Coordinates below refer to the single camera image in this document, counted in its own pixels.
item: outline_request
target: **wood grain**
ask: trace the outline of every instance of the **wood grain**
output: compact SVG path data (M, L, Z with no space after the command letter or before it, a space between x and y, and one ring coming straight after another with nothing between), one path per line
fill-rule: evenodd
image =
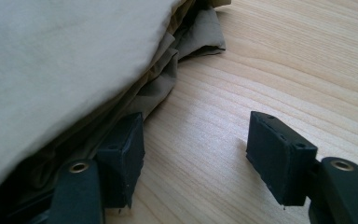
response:
M358 163L358 0L234 0L217 13L227 51L180 63L145 121L133 208L107 223L309 223L246 160L252 110L301 133L318 159Z

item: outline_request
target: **metal ring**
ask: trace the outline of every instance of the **metal ring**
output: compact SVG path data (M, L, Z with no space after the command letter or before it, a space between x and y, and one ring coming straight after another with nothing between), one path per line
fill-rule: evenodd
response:
M89 169L89 165L87 163L78 162L69 168L69 172L71 172L73 174L77 174L77 173L81 173L87 169Z
M354 168L352 165L345 161L331 161L330 162L334 167L341 171L353 171Z

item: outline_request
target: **tabletop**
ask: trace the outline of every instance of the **tabletop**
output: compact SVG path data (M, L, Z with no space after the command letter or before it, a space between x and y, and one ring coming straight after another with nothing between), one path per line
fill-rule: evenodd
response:
M251 111L358 164L358 0L234 0L216 9L223 54L179 63L145 121L132 209L106 223L310 223L246 159Z

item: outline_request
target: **light wood surface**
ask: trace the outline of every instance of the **light wood surface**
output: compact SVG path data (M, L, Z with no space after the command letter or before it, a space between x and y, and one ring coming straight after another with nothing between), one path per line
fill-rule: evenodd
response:
M133 208L107 223L309 223L246 160L252 110L358 163L358 0L234 0L217 9L221 55L179 65L145 121Z

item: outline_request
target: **folded fabric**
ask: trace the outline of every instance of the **folded fabric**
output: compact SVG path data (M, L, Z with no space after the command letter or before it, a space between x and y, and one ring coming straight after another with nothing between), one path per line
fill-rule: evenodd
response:
M52 185L60 166L91 157L119 118L146 117L165 98L178 55L223 50L211 7L179 28L195 5L0 1L0 184L11 174L11 192ZM200 33L211 38L187 46Z

